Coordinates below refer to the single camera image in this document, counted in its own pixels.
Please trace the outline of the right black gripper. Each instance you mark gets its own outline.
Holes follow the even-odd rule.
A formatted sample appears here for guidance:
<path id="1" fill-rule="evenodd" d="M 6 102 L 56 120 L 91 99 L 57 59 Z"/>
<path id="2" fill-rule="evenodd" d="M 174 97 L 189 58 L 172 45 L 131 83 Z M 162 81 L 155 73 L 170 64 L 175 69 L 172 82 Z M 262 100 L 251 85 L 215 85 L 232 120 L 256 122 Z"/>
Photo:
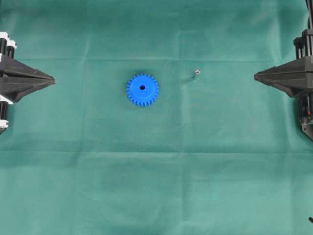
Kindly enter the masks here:
<path id="1" fill-rule="evenodd" d="M 307 31 L 293 41 L 296 60 L 254 75 L 256 81 L 283 91 L 289 97 L 298 98 L 300 122 L 313 121 L 313 76 L 304 73 L 313 71 L 313 59 L 303 58 L 313 54 L 312 35 L 308 35 Z"/>

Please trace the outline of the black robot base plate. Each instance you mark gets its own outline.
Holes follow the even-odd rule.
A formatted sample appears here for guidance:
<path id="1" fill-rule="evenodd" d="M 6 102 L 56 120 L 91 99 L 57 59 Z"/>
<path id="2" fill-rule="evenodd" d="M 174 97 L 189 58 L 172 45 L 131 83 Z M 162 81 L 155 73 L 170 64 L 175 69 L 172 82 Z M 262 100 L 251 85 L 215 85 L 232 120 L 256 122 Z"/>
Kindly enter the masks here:
<path id="1" fill-rule="evenodd" d="M 310 139 L 313 140 L 313 120 L 308 117 L 299 119 L 302 132 Z"/>

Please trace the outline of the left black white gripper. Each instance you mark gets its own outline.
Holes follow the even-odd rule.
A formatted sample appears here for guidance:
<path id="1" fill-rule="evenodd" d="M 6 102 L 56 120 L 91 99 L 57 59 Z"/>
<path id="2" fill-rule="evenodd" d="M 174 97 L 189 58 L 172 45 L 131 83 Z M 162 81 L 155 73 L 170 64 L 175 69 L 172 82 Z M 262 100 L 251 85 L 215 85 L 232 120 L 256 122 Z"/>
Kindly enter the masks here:
<path id="1" fill-rule="evenodd" d="M 54 85 L 54 77 L 31 68 L 15 59 L 17 44 L 7 32 L 0 33 L 0 71 L 11 77 L 0 79 L 0 133 L 9 126 L 8 107 L 29 95 Z"/>

